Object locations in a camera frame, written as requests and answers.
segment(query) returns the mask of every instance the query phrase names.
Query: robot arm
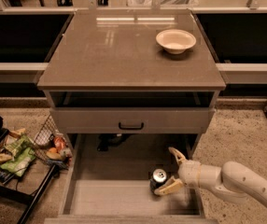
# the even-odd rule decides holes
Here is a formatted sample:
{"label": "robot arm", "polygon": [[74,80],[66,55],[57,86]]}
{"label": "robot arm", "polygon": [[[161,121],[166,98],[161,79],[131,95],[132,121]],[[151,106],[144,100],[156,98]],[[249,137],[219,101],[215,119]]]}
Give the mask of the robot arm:
{"label": "robot arm", "polygon": [[221,168],[202,165],[198,161],[186,160],[173,147],[169,147],[169,151],[175,155],[179,165],[179,178],[172,176],[163,186],[154,190],[156,195],[166,195],[186,186],[207,189],[230,203],[243,203],[249,195],[267,207],[267,180],[244,165],[235,161],[228,161]]}

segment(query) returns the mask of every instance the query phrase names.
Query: plastic bag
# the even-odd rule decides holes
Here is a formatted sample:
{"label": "plastic bag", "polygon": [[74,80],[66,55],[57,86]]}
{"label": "plastic bag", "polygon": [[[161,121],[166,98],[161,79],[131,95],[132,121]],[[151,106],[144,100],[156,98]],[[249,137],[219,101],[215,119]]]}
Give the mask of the plastic bag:
{"label": "plastic bag", "polygon": [[0,167],[16,176],[22,176],[31,161],[35,159],[33,153],[34,151],[28,147],[14,161],[7,161]]}

